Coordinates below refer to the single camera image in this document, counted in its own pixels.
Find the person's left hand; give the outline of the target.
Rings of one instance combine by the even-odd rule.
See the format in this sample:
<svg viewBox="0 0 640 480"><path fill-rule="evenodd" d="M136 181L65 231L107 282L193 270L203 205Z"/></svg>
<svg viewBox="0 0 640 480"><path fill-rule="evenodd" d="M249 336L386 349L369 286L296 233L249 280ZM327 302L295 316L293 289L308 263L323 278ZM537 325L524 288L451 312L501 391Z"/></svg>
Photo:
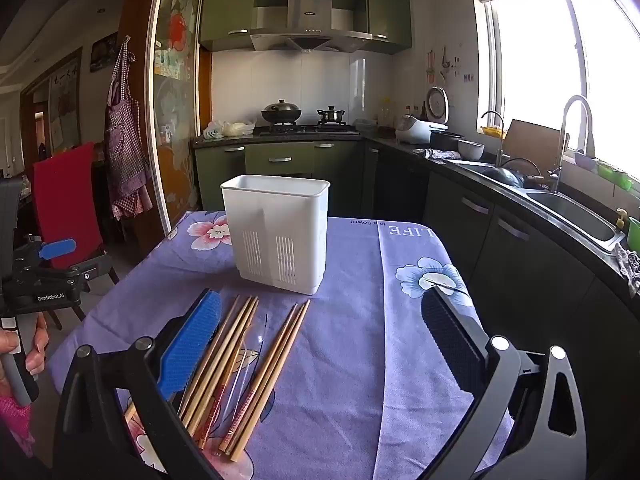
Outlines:
<svg viewBox="0 0 640 480"><path fill-rule="evenodd" d="M43 314L28 314L22 321L1 318L2 396L17 396L26 375L37 378L46 366L49 335Z"/></svg>

